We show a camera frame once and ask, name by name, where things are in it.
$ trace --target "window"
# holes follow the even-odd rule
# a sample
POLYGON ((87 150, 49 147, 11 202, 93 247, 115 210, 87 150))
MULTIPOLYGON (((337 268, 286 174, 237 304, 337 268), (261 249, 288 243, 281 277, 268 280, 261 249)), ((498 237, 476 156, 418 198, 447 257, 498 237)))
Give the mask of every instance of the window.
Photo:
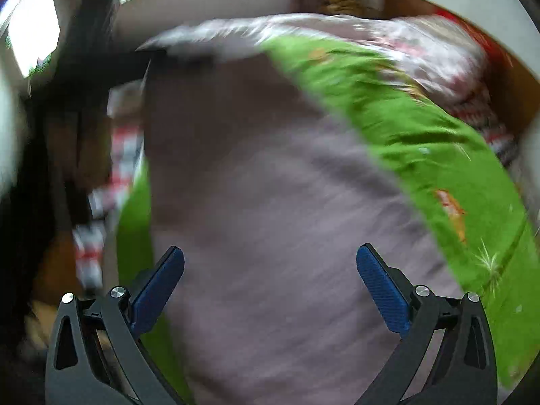
POLYGON ((8 45, 26 78, 47 63, 56 49, 60 28, 53 0, 21 0, 11 15, 8 45))

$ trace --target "blue gripper pad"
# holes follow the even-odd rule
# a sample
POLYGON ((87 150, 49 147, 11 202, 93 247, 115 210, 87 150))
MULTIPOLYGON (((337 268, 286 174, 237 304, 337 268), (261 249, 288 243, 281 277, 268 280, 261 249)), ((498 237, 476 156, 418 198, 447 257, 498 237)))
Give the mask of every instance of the blue gripper pad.
POLYGON ((151 277, 132 301, 131 333, 139 337, 154 327, 167 300, 184 273, 184 254, 171 247, 150 272, 151 277))
POLYGON ((356 268, 392 332, 405 338, 410 328, 409 305, 385 269, 376 251, 362 245, 356 253, 356 268))

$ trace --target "bed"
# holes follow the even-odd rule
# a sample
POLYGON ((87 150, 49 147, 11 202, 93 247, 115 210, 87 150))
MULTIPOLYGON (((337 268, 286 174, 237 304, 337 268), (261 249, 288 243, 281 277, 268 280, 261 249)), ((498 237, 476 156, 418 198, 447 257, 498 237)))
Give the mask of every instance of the bed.
POLYGON ((480 294, 499 381, 511 388, 538 352, 540 272, 535 233, 501 164, 513 141, 497 152, 443 110, 483 86, 485 50, 445 17, 307 14, 214 20, 147 46, 182 43, 215 53, 217 70, 173 72, 172 86, 148 76, 146 160, 116 242, 124 284, 168 244, 184 249, 186 276, 166 317, 143 337, 184 400, 360 397, 397 343, 347 268, 353 246, 374 239, 414 284, 480 294), (264 214, 261 224, 255 215, 264 214), (269 342, 273 335, 287 346, 269 342), (371 361, 369 369, 360 359, 371 361))

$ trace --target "fabric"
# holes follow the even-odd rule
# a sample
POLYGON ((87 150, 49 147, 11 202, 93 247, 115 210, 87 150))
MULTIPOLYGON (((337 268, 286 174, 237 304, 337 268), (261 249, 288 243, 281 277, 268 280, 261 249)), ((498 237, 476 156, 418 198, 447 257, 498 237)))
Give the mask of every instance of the fabric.
MULTIPOLYGON (((133 185, 129 200, 121 210, 116 236, 119 282, 129 286, 142 269, 154 266, 150 236, 150 188, 144 164, 139 180, 133 185)), ((152 330, 141 335, 140 339, 169 384, 188 405, 193 405, 193 396, 174 352, 165 315, 161 315, 152 330)))
POLYGON ((344 113, 399 176, 460 286, 482 297, 499 379, 507 387, 518 381, 540 348, 540 261, 519 194, 482 138, 427 99, 384 83, 387 63, 376 53, 300 37, 264 48, 301 87, 344 113))
POLYGON ((150 69, 145 112, 154 256, 186 256, 166 312, 196 403, 354 403, 399 342, 356 272, 367 241, 460 295, 393 176, 265 56, 150 69))
POLYGON ((490 108, 486 86, 481 86, 466 101, 444 110, 479 133, 504 166, 508 166, 517 156, 514 136, 490 108))
POLYGON ((472 26, 467 23, 464 19, 456 16, 453 13, 450 13, 444 9, 437 9, 435 12, 438 16, 447 18, 458 24, 462 29, 464 29, 471 38, 473 38, 479 45, 482 47, 488 56, 490 64, 498 65, 502 64, 505 60, 508 60, 508 54, 504 51, 499 44, 493 41, 489 36, 482 32, 479 28, 472 26))
POLYGON ((352 15, 369 18, 366 15, 369 9, 364 8, 357 0, 324 0, 322 11, 327 15, 352 15))
MULTIPOLYGON (((148 41, 145 46, 219 48, 226 39, 258 45, 283 35, 340 38, 386 56, 395 68, 420 85, 439 106, 469 97, 480 83, 487 56, 460 26, 444 17, 367 20, 347 15, 309 13, 271 17, 210 20, 196 27, 180 26, 148 41)), ((386 74, 389 82, 394 73, 386 74)), ((402 80, 394 80, 396 88, 402 80)))
POLYGON ((88 196, 93 220, 73 229, 77 278, 89 291, 102 287, 102 258, 107 235, 106 217, 128 198, 142 145, 142 130, 121 126, 112 132, 111 175, 107 184, 88 196))

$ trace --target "metal screw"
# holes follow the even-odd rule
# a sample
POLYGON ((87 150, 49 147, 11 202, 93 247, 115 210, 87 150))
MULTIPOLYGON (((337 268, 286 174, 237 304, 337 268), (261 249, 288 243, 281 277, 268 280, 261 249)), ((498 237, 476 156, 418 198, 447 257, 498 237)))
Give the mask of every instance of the metal screw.
POLYGON ((71 292, 68 292, 62 295, 62 303, 65 303, 65 304, 71 303, 74 298, 75 296, 71 292))
POLYGON ((119 299, 126 293, 126 290, 122 288, 122 286, 117 286, 115 288, 111 289, 111 297, 114 299, 119 299))
POLYGON ((415 289, 415 292, 420 296, 420 297, 427 297, 429 295, 429 288, 427 286, 417 286, 416 289, 415 289))
POLYGON ((467 298, 473 303, 478 303, 480 301, 480 296, 476 292, 469 292, 467 298))

